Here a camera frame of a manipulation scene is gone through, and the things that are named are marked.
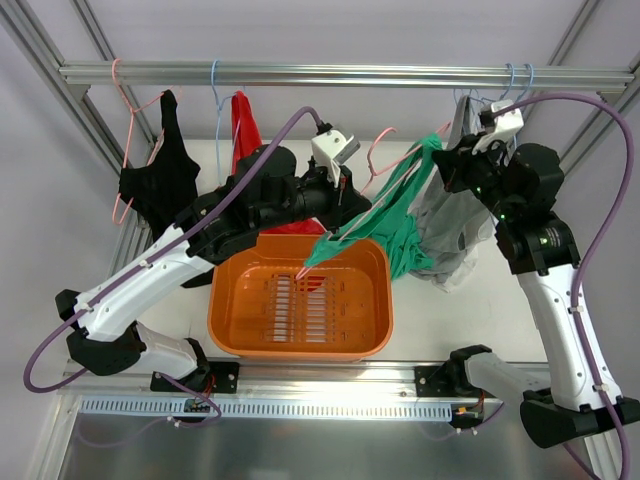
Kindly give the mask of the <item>green tank top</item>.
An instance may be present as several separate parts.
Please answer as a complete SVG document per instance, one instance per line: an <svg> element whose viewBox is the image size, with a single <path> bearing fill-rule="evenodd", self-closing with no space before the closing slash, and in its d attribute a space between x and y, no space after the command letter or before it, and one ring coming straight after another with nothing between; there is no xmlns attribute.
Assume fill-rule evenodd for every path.
<svg viewBox="0 0 640 480"><path fill-rule="evenodd" d="M372 206L336 232L323 234L296 275L298 280L364 239L371 239L382 247L393 280L412 270L429 269L434 265L433 258L420 247L417 220L409 209L434 170L432 154L442 149L442 140L439 134L432 133L416 141L399 159L378 169L373 161L374 149L393 131L392 127L383 130L366 155L371 179L386 172L390 174Z"/></svg>

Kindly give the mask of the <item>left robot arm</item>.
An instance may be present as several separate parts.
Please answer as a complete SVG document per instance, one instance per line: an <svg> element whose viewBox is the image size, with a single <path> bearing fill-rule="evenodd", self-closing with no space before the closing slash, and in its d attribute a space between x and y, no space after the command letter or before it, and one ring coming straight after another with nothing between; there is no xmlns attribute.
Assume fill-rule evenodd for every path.
<svg viewBox="0 0 640 480"><path fill-rule="evenodd" d="M176 288L254 247L261 232L316 218L327 230L371 205L353 186L346 161L355 147L312 142L308 170L295 173L287 148L262 146L241 159L226 183L202 195L136 260L89 292L56 297L73 361L97 376L138 369L155 391L203 391L212 376L199 342L151 330L139 315Z"/></svg>

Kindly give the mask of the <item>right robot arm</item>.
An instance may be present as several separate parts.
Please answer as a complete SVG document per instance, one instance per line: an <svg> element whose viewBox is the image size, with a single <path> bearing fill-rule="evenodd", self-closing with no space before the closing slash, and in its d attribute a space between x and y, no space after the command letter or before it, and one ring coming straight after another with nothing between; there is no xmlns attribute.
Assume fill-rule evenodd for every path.
<svg viewBox="0 0 640 480"><path fill-rule="evenodd" d="M496 218L497 246L527 298L550 380L534 378L484 345L453 351L439 377L458 396L482 390L515 407L543 449L637 422L639 403L613 380L574 285L581 257L569 226L552 210L564 181L557 153L525 143L508 156L500 141L476 153L478 139L466 136L432 158L445 191L473 194Z"/></svg>

